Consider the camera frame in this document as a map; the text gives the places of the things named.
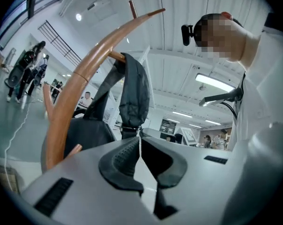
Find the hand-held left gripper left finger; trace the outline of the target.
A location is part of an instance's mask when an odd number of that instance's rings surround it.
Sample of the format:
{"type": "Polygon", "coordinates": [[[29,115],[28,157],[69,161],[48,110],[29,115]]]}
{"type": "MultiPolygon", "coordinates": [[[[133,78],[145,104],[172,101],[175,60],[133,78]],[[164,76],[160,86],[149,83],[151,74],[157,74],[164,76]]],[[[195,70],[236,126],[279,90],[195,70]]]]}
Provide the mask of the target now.
{"type": "Polygon", "coordinates": [[[144,187],[140,195],[135,191],[118,190],[100,174],[100,158],[122,145],[102,145],[81,151],[48,170],[33,181],[22,198],[34,206],[60,178],[73,181],[51,218],[66,225],[158,225],[153,214],[157,182],[146,164],[139,158],[134,179],[144,187]]]}

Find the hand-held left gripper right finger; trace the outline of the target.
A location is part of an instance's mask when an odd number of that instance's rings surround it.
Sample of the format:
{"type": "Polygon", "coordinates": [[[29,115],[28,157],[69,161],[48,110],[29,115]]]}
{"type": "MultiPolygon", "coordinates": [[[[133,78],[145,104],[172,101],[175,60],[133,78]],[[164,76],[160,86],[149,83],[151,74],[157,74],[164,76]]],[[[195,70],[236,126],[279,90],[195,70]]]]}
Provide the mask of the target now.
{"type": "Polygon", "coordinates": [[[229,152],[146,137],[141,155],[157,181],[154,211],[142,215],[142,225],[224,224],[229,152]]]}

